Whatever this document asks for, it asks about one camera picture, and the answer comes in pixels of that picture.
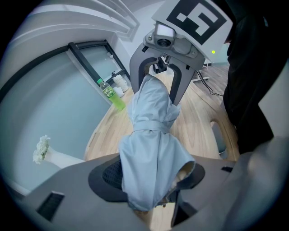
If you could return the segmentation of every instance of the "white flower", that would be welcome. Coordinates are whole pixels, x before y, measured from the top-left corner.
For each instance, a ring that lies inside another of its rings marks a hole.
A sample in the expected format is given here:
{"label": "white flower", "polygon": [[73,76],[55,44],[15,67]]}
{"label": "white flower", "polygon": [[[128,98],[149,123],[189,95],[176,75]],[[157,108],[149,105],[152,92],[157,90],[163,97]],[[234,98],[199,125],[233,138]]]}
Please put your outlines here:
{"label": "white flower", "polygon": [[35,163],[40,164],[40,162],[44,160],[46,152],[49,148],[49,139],[50,138],[47,135],[40,137],[40,141],[36,145],[36,150],[33,152],[33,161]]}

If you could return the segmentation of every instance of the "glass panel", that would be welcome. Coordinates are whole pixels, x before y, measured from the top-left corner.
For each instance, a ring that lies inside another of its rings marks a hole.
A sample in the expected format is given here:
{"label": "glass panel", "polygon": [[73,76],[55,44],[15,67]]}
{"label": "glass panel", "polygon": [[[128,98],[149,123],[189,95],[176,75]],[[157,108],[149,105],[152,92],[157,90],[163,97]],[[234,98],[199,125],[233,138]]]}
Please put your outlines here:
{"label": "glass panel", "polygon": [[32,162],[39,138],[50,146],[84,158],[86,145],[110,105],[88,83],[66,53],[56,55],[24,75],[0,104],[0,162],[3,173],[33,190],[59,168]]}
{"label": "glass panel", "polygon": [[104,46],[84,48],[80,51],[104,81],[112,77],[112,72],[117,73],[121,70]]}

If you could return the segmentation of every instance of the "white vase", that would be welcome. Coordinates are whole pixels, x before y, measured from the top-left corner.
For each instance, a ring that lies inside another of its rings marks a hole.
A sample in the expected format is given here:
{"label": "white vase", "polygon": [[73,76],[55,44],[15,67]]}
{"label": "white vase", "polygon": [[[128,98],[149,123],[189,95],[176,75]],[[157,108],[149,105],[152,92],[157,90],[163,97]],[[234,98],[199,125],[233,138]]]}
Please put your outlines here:
{"label": "white vase", "polygon": [[84,160],[57,152],[51,147],[48,147],[44,160],[57,165],[59,168],[65,168],[73,164],[84,162]]}

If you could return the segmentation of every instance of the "bottle cap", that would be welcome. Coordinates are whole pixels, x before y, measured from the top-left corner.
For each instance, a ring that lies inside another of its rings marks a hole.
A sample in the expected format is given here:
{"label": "bottle cap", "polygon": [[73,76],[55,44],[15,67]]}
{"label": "bottle cap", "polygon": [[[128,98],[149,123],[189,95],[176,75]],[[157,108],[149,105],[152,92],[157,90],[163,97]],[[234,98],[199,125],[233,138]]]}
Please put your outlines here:
{"label": "bottle cap", "polygon": [[98,84],[100,84],[100,83],[102,83],[102,82],[103,82],[102,79],[99,79],[99,80],[97,81]]}

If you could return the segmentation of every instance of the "cable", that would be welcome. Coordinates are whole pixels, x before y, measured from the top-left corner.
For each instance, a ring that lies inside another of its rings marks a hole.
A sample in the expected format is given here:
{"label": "cable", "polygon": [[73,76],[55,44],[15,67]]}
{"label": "cable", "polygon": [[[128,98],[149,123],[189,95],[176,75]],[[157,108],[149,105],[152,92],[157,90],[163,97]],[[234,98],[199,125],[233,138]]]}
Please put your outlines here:
{"label": "cable", "polygon": [[210,87],[207,85],[207,83],[204,81],[203,76],[202,76],[202,74],[200,73],[200,71],[197,71],[197,73],[198,73],[198,76],[200,77],[200,80],[202,81],[202,83],[204,84],[204,86],[205,86],[206,88],[208,88],[208,90],[209,90],[209,92],[210,92],[211,95],[223,96],[223,95],[220,95],[220,94],[218,94],[218,93],[214,93],[213,89],[210,88]]}

